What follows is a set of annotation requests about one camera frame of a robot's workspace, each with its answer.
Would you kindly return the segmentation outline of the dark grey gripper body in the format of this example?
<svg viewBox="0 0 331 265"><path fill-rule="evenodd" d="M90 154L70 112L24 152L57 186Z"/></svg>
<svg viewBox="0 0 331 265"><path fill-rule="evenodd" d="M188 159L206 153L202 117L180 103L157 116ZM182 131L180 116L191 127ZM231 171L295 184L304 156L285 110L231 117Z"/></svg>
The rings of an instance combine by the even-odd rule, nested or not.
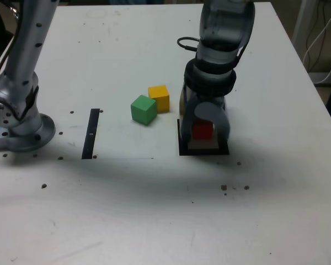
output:
<svg viewBox="0 0 331 265"><path fill-rule="evenodd" d="M192 91L191 89L185 90L185 104L188 103L193 97L198 98L201 102L211 102L223 110L226 110L226 100L224 97L207 97L199 95L198 93Z"/></svg>

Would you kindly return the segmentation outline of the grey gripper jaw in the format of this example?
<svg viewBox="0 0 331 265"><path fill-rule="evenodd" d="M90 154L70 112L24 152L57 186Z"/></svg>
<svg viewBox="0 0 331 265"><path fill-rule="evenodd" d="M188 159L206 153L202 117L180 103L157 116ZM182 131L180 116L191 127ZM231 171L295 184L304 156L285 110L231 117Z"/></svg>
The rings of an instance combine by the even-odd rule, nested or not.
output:
<svg viewBox="0 0 331 265"><path fill-rule="evenodd" d="M179 101L179 133L184 145L188 145L191 140L192 124L195 120L195 98L188 99L186 92L182 92Z"/></svg>
<svg viewBox="0 0 331 265"><path fill-rule="evenodd" d="M212 102L201 102L195 107L195 116L199 119L210 121L215 125L218 143L228 141L230 124L225 110L225 103L217 105Z"/></svg>

